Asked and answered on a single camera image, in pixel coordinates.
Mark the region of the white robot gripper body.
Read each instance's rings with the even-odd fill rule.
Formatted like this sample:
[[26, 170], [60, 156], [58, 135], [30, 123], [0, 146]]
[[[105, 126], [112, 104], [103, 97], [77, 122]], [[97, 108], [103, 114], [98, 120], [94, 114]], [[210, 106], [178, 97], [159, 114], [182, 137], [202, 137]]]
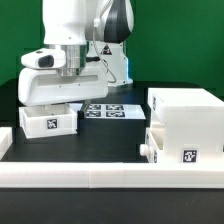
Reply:
[[86, 66], [74, 76], [60, 76], [56, 69], [24, 68], [18, 81], [18, 98], [25, 106], [103, 98], [107, 94], [106, 73], [99, 66]]

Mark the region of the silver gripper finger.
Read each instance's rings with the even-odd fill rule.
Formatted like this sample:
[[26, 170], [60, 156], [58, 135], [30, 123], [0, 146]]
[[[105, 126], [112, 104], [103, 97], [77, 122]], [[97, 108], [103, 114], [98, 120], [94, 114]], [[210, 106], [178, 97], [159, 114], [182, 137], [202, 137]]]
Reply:
[[81, 106], [81, 109], [77, 111], [77, 116], [80, 120], [86, 117], [87, 110], [89, 108], [90, 102], [84, 102]]

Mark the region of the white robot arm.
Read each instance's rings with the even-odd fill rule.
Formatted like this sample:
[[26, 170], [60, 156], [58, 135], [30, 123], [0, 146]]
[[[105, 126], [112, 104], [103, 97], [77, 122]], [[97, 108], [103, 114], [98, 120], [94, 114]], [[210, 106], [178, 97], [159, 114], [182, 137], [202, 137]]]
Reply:
[[89, 41], [121, 43], [133, 30], [130, 0], [42, 0], [44, 47], [21, 57], [18, 98], [26, 109], [108, 94], [111, 70], [89, 62]]

